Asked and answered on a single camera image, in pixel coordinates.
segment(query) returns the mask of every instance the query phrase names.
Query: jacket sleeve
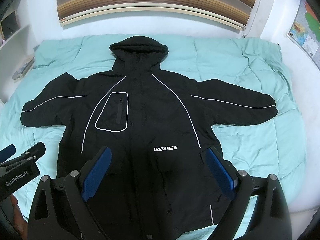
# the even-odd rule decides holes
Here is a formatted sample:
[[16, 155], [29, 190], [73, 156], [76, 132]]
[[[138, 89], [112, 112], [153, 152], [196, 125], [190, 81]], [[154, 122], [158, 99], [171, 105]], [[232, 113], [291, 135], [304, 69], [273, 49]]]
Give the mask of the jacket sleeve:
[[255, 92], [218, 79], [196, 82], [191, 96], [204, 109], [212, 124], [254, 125], [278, 113], [270, 95]]
[[23, 106], [21, 123], [29, 127], [64, 124], [73, 104], [85, 97], [75, 94], [77, 83], [78, 80], [68, 73], [50, 81], [36, 99]]

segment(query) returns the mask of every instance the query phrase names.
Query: mint green comforter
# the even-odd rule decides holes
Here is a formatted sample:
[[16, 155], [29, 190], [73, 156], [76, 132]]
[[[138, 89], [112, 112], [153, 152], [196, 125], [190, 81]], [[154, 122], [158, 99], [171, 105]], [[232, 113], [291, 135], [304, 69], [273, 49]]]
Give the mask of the mint green comforter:
[[[20, 122], [22, 106], [64, 72], [79, 79], [110, 70], [115, 57], [109, 46], [130, 36], [112, 34], [44, 41], [36, 51], [35, 69], [26, 75], [5, 104], [0, 115], [0, 149], [14, 144], [16, 157], [39, 141], [46, 146], [46, 154], [38, 162], [41, 175], [15, 193], [26, 218], [41, 176], [56, 176], [58, 144], [65, 127], [24, 127]], [[292, 94], [290, 73], [282, 63], [280, 47], [257, 38], [215, 39], [162, 34], [150, 37], [169, 48], [162, 69], [197, 81], [218, 78], [275, 99], [279, 113], [268, 122], [253, 126], [214, 125], [212, 129], [221, 142], [225, 159], [252, 176], [276, 174], [287, 201], [293, 200], [304, 174], [306, 142], [301, 114]], [[256, 197], [250, 200], [237, 237], [243, 235], [248, 226], [255, 200]], [[214, 227], [185, 233], [179, 240], [205, 240]]]

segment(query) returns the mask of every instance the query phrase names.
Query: black jacket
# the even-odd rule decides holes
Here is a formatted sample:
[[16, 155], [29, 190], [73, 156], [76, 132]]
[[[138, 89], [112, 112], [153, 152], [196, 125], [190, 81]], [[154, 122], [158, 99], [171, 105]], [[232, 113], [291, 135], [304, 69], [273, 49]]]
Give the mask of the black jacket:
[[229, 202], [203, 158], [209, 146], [222, 153], [211, 126], [263, 123], [277, 114], [275, 101], [160, 70], [168, 48], [151, 38], [128, 38], [110, 50], [112, 71], [80, 80], [62, 74], [24, 105], [22, 124], [66, 126], [58, 177], [111, 148], [111, 166], [88, 203], [112, 240], [174, 240], [218, 223]]

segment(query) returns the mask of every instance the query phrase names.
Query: blue gripper pad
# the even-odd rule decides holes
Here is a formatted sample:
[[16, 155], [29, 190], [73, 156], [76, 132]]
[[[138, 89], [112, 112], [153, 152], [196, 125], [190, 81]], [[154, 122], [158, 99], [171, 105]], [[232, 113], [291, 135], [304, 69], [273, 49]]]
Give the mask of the blue gripper pad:
[[10, 144], [8, 147], [0, 151], [0, 163], [4, 163], [12, 155], [16, 153], [16, 148], [13, 144]]
[[235, 197], [235, 182], [210, 148], [206, 152], [206, 162], [222, 193], [233, 200]]
[[84, 179], [81, 196], [85, 202], [97, 192], [97, 189], [110, 166], [111, 158], [111, 150], [110, 148], [106, 148]]

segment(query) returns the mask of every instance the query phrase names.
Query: book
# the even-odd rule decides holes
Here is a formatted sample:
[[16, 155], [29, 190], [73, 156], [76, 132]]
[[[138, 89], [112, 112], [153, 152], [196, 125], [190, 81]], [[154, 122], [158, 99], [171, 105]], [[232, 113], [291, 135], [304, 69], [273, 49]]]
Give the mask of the book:
[[31, 68], [33, 68], [35, 62], [35, 57], [32, 57], [31, 59], [28, 58], [24, 64], [22, 65], [21, 68], [19, 68], [12, 76], [12, 79], [14, 81], [18, 81], [20, 79], [22, 79], [26, 73], [28, 72], [28, 70], [30, 70]]

